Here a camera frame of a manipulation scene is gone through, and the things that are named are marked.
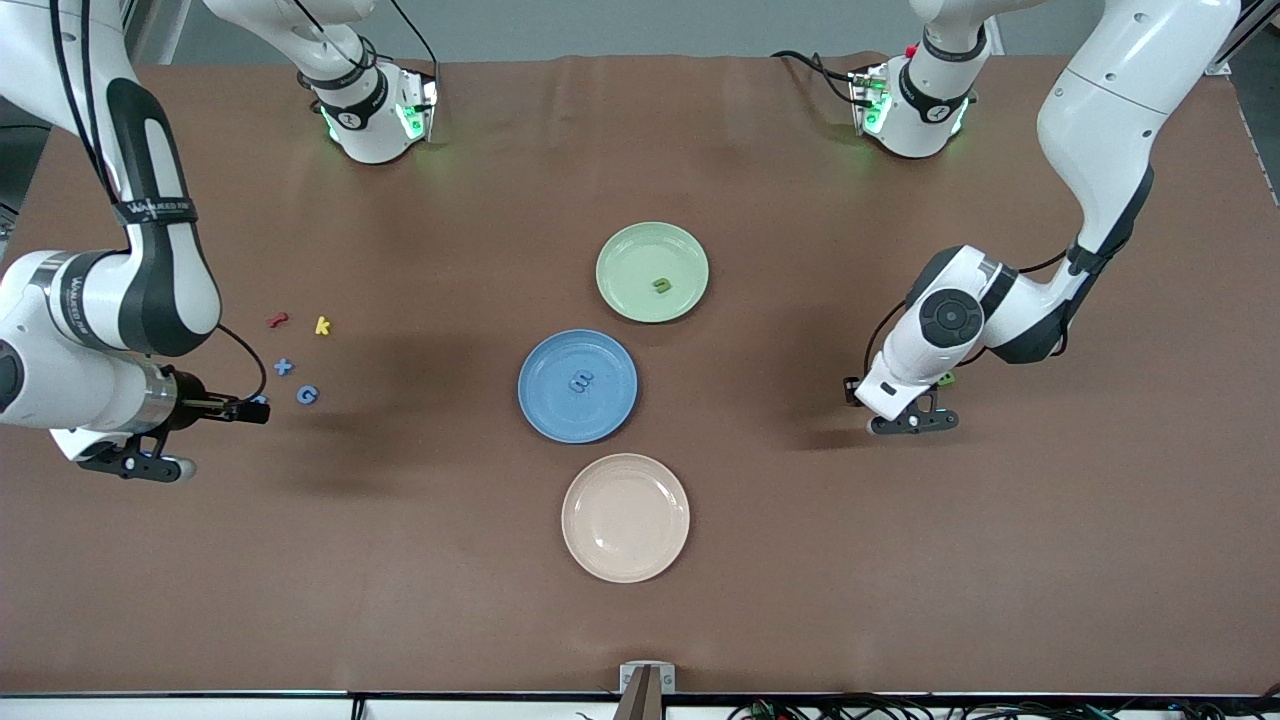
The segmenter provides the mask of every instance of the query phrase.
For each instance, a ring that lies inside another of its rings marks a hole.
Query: beige plate
[[[653,457],[622,452],[588,465],[564,495],[564,543],[588,573],[639,583],[667,569],[689,537],[689,498]]]

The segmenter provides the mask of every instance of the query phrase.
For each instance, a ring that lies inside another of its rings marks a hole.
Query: green plate
[[[604,301],[640,323],[666,323],[692,310],[709,275],[698,240],[667,223],[622,228],[595,261],[595,284]]]

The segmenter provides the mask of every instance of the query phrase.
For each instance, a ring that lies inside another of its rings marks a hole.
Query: table
[[[951,433],[872,438],[844,405],[934,251],[1028,265],[1071,240],[1034,132],[1062,65],[992,59],[927,161],[855,137],[781,60],[451,65],[447,143],[387,167],[325,140],[292,69],[143,68],[224,322],[297,369],[269,425],[170,438],[201,466],[177,487],[0,428],[0,689],[594,689],[659,657],[686,691],[1258,692],[1280,675],[1280,218],[1229,81],[1166,126],[1065,356],[961,370]],[[648,219],[710,256],[669,325],[594,287],[600,245]],[[12,256],[119,242],[58,133]],[[513,392],[575,327],[641,375],[591,446],[540,437]],[[220,336],[178,365],[256,380]],[[568,483],[612,452],[666,462],[692,507],[684,555],[639,585],[559,534]]]

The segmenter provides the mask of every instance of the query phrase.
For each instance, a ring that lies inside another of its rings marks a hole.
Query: black circular joint cap
[[[936,347],[955,347],[982,332],[982,307],[963,290],[940,290],[920,305],[920,332]]]

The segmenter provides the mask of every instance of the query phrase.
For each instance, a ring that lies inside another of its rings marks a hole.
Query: blue plate
[[[516,395],[534,429],[577,445],[622,427],[639,389],[636,365],[618,341],[577,329],[556,333],[529,354]]]

